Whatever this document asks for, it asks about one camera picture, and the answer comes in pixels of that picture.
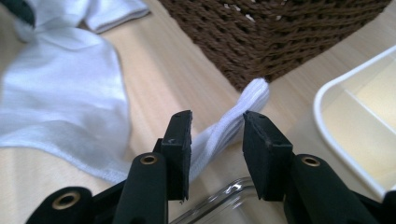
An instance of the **white cloth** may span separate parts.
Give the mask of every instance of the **white cloth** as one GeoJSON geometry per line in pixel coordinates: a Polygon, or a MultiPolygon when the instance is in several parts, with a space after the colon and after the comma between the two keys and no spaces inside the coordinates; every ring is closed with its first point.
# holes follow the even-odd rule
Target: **white cloth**
{"type": "Polygon", "coordinates": [[[252,80],[242,92],[236,105],[218,123],[208,127],[193,139],[190,182],[232,141],[242,139],[243,135],[238,133],[244,123],[243,114],[247,110],[259,112],[268,98],[268,83],[263,78],[252,80]]]}
{"type": "Polygon", "coordinates": [[[145,16],[141,0],[26,0],[34,9],[35,28],[16,21],[19,38],[29,42],[35,34],[62,27],[77,27],[85,21],[94,33],[102,33],[123,22],[145,16]]]}
{"type": "Polygon", "coordinates": [[[35,28],[16,24],[29,43],[3,74],[0,147],[41,149],[116,183],[130,167],[122,160],[130,120],[119,60],[102,37],[75,27],[85,19],[104,31],[148,9],[112,0],[106,13],[106,2],[28,0],[35,28]]]}

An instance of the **table surface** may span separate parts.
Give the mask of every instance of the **table surface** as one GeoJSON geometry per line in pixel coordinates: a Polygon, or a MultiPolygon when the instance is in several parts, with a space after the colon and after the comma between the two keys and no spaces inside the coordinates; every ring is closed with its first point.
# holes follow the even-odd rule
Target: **table surface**
{"type": "MultiPolygon", "coordinates": [[[[151,13],[145,18],[101,34],[120,55],[131,105],[132,135],[125,156],[130,161],[153,149],[176,112],[192,110],[194,137],[219,120],[240,95],[158,1],[146,2],[151,13]]],[[[323,84],[396,45],[395,21],[393,1],[384,13],[358,32],[271,83],[270,100],[262,113],[289,136],[301,120],[310,116],[315,94],[323,84]]],[[[24,46],[15,36],[12,22],[12,16],[0,7],[0,74],[24,46]]],[[[315,153],[312,148],[294,150],[315,153]]],[[[332,160],[330,156],[322,158],[332,160]]],[[[337,172],[348,172],[343,165],[336,162],[332,165],[340,167],[337,172]]],[[[187,202],[169,203],[169,220],[244,176],[248,176],[248,169],[238,143],[218,155],[191,183],[187,202]]],[[[26,221],[42,200],[57,189],[82,186],[96,194],[111,186],[66,161],[26,148],[0,150],[0,180],[0,223],[26,221]]]]}

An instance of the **brass screw hole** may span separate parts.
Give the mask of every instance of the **brass screw hole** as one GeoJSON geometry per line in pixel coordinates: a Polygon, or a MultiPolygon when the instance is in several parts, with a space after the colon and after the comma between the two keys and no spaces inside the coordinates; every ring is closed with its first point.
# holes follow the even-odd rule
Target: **brass screw hole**
{"type": "Polygon", "coordinates": [[[56,210],[64,210],[75,205],[79,201],[80,197],[81,196],[77,191],[67,192],[53,201],[52,208],[56,210]]]}
{"type": "Polygon", "coordinates": [[[303,157],[301,160],[303,161],[303,163],[309,166],[314,166],[314,167],[320,166],[320,161],[318,161],[313,157],[303,157]]]}
{"type": "Polygon", "coordinates": [[[145,156],[142,159],[140,159],[140,162],[142,162],[142,164],[145,165],[151,165],[154,164],[155,162],[157,162],[157,157],[155,156],[145,156]]]}

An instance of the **wicker basket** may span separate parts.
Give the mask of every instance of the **wicker basket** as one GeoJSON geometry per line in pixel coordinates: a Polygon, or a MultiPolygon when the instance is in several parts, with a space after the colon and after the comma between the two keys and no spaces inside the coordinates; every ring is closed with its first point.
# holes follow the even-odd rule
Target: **wicker basket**
{"type": "Polygon", "coordinates": [[[272,81],[373,20],[390,0],[160,0],[236,89],[272,81]]]}

